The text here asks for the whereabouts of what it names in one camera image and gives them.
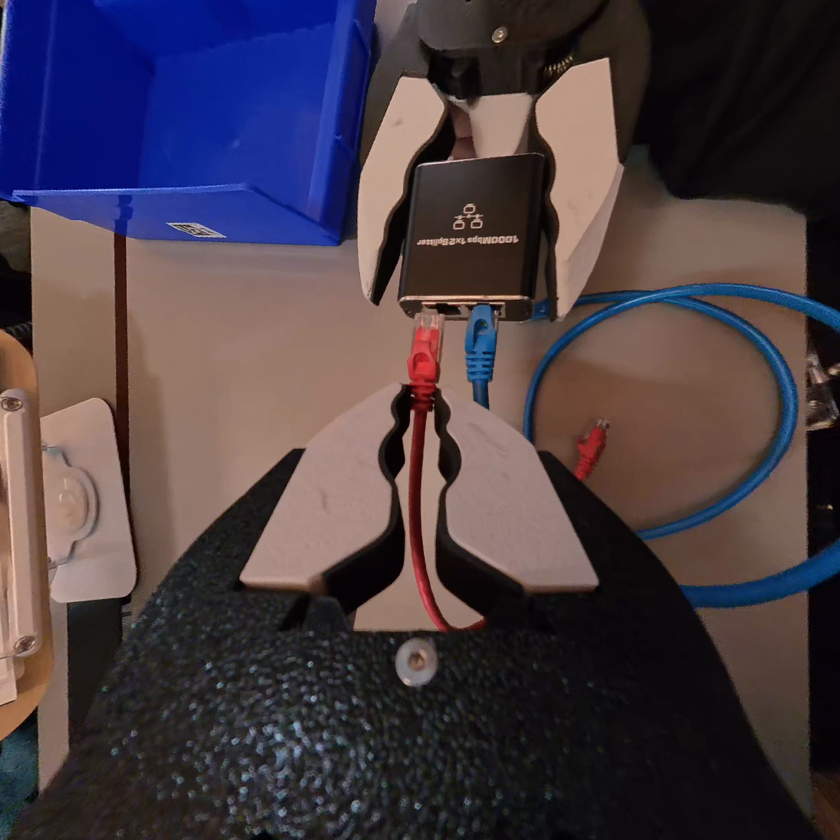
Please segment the wooden document stand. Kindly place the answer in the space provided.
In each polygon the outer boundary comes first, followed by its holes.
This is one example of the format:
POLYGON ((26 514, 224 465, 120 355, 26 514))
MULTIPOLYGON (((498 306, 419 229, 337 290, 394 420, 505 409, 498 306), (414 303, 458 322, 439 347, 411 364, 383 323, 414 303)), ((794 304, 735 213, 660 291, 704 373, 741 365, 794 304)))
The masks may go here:
POLYGON ((110 406, 92 398, 41 416, 33 358, 1 337, 1 737, 51 677, 49 609, 121 599, 137 581, 110 406))

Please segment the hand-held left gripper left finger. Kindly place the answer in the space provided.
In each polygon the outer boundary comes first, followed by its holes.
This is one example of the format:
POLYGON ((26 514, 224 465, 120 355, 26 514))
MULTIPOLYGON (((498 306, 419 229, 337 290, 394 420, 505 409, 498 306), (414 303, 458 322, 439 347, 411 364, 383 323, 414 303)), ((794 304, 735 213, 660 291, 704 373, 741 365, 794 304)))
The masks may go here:
POLYGON ((387 385, 316 434, 239 580, 250 589, 327 596, 346 613, 403 570, 396 477, 405 463, 407 387, 387 385))

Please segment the black network splitter box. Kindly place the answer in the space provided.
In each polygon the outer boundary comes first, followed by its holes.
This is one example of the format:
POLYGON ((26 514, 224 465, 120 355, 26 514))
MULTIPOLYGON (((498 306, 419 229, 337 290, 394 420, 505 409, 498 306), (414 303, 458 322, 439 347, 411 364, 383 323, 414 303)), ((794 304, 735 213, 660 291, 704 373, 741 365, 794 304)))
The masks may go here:
POLYGON ((501 321, 531 318, 546 168, 525 153, 415 169, 397 292, 407 316, 468 320, 487 305, 501 321))

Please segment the grey desk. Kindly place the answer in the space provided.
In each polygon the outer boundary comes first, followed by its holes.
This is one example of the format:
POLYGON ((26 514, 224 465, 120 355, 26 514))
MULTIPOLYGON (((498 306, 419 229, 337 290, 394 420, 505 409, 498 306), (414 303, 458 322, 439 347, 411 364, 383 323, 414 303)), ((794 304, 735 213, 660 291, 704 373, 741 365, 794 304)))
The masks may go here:
MULTIPOLYGON (((777 206, 668 195, 635 152, 588 291, 745 283, 805 291, 805 220, 777 206)), ((31 216, 35 364, 43 414, 99 397, 128 446, 139 562, 135 614, 172 564, 286 452, 405 375, 411 323, 362 296, 355 241, 338 248, 115 240, 31 216)), ((563 323, 500 327, 491 409, 519 427, 532 372, 563 323)), ((647 306, 562 352, 540 390, 538 446, 611 424, 590 487, 639 529, 704 508, 756 463, 774 428, 772 375, 743 337, 647 306)), ((747 500, 653 541, 681 583, 758 579, 807 554, 805 434, 747 500)), ((782 780, 810 811, 808 601, 700 614, 782 780)))

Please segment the blue plastic bin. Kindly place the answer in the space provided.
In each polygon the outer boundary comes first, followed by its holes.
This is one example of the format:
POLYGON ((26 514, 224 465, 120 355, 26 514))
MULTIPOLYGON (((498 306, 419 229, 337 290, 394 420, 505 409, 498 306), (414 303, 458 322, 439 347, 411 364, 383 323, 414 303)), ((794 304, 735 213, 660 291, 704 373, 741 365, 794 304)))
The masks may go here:
POLYGON ((375 6, 6 2, 2 197, 126 238, 337 245, 375 6))

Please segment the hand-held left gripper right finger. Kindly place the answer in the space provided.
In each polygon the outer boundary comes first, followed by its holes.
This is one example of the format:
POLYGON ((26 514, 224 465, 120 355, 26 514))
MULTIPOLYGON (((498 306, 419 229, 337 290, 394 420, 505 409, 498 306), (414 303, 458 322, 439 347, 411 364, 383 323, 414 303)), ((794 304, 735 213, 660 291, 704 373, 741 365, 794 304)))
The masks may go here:
POLYGON ((436 570, 489 616, 533 595, 592 592, 595 568, 535 447, 485 407, 445 388, 436 399, 436 570))

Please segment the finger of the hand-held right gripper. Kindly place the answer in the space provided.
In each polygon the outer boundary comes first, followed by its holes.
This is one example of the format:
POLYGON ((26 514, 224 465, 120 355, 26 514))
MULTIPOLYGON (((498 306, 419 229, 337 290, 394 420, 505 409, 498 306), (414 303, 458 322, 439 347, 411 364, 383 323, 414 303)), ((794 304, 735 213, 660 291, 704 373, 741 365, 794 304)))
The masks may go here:
POLYGON ((536 101, 534 118, 553 167, 546 199, 551 319, 564 319, 599 258, 624 173, 610 60, 567 70, 536 101))
POLYGON ((425 78, 402 77, 360 174, 360 281, 365 298, 375 306, 402 253, 415 170, 446 161, 454 145, 446 96, 425 78))

